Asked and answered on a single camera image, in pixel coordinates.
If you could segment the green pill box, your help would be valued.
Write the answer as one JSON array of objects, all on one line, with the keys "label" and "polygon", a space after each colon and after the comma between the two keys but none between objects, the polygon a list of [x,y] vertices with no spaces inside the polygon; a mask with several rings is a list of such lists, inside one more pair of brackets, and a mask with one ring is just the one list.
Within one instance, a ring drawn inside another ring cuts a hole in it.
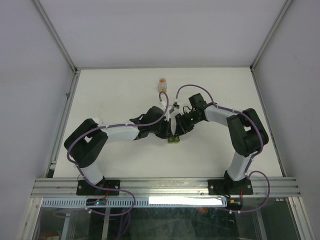
[{"label": "green pill box", "polygon": [[179,136],[169,137],[169,138],[167,138],[167,142],[168,142],[169,144],[179,143],[179,142],[180,142],[180,137],[179,137]]}]

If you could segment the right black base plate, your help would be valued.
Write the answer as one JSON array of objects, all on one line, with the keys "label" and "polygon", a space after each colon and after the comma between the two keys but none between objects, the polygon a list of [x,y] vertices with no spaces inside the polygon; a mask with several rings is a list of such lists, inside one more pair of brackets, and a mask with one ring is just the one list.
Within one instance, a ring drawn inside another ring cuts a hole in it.
[{"label": "right black base plate", "polygon": [[253,195],[252,183],[249,179],[244,178],[240,181],[227,179],[209,179],[208,194],[210,196],[223,196],[230,198],[231,196],[251,196]]}]

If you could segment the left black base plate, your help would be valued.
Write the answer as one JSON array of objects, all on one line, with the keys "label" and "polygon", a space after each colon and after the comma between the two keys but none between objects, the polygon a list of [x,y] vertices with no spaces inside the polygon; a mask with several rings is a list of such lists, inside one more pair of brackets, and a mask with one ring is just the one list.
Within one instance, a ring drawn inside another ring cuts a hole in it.
[{"label": "left black base plate", "polygon": [[121,181],[119,179],[103,179],[95,187],[85,180],[77,183],[77,196],[118,196]]}]

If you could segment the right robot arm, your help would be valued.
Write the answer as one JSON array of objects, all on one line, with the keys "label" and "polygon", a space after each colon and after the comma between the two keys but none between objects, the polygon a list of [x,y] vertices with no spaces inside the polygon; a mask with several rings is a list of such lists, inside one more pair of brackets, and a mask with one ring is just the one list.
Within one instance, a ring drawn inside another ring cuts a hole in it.
[{"label": "right robot arm", "polygon": [[175,136],[191,132],[195,125],[206,121],[214,122],[228,128],[234,149],[231,165],[224,172],[222,179],[209,179],[208,193],[213,196],[230,198],[232,195],[252,195],[252,185],[247,176],[254,157],[268,144],[269,136],[253,108],[243,111],[232,110],[207,103],[201,94],[189,99],[191,110],[186,112],[178,103],[174,103]]}]

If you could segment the white cap pill bottle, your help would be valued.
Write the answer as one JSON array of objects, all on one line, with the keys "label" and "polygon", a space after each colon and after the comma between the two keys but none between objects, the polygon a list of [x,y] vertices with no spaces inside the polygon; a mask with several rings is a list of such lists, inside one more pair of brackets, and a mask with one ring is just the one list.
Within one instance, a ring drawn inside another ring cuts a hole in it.
[{"label": "white cap pill bottle", "polygon": [[97,125],[104,125],[104,122],[98,118],[98,117],[93,117],[92,120],[97,124]]}]

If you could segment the clear bottle orange pills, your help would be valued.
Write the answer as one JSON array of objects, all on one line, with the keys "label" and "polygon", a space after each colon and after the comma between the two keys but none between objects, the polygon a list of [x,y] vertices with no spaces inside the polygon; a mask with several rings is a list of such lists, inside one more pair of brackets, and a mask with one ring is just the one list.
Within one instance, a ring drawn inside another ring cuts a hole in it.
[{"label": "clear bottle orange pills", "polygon": [[165,78],[160,78],[158,82],[158,92],[167,92],[167,81]]}]

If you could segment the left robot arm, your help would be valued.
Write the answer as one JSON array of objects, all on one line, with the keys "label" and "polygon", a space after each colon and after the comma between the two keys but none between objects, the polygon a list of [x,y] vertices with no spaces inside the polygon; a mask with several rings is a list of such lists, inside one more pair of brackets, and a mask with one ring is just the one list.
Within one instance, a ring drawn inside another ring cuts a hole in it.
[{"label": "left robot arm", "polygon": [[67,159],[75,164],[84,177],[87,188],[93,194],[100,194],[108,187],[97,163],[105,144],[140,140],[149,134],[166,139],[170,110],[171,106],[164,109],[153,106],[139,117],[112,125],[98,124],[88,118],[65,140],[63,145],[67,150]]}]

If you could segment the aluminium mounting rail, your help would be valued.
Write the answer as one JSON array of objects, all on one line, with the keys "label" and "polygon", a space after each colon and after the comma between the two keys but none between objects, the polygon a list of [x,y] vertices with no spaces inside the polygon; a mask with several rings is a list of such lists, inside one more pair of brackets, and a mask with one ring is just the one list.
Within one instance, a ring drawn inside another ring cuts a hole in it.
[{"label": "aluminium mounting rail", "polygon": [[[129,198],[134,194],[137,198],[150,196],[180,196],[180,197],[222,197],[209,195],[208,180],[211,178],[111,178],[120,180],[119,195],[112,197]],[[38,178],[35,180],[31,197],[59,198],[84,197],[76,195],[78,181],[81,178]],[[257,177],[250,178],[253,195],[232,195],[232,198],[272,198],[300,197],[301,191],[293,177]]]}]

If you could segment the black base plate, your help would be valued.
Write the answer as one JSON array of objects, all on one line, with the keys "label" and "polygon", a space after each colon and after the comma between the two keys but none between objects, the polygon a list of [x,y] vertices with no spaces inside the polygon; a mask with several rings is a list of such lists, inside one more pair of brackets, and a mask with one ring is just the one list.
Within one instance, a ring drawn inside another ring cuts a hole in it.
[{"label": "black base plate", "polygon": [[85,180],[77,183],[77,196],[118,196],[121,181],[119,179],[103,179],[95,187]]},{"label": "black base plate", "polygon": [[210,196],[223,196],[230,198],[231,196],[251,196],[253,195],[252,183],[249,179],[244,178],[240,181],[227,179],[209,179],[208,194]]}]

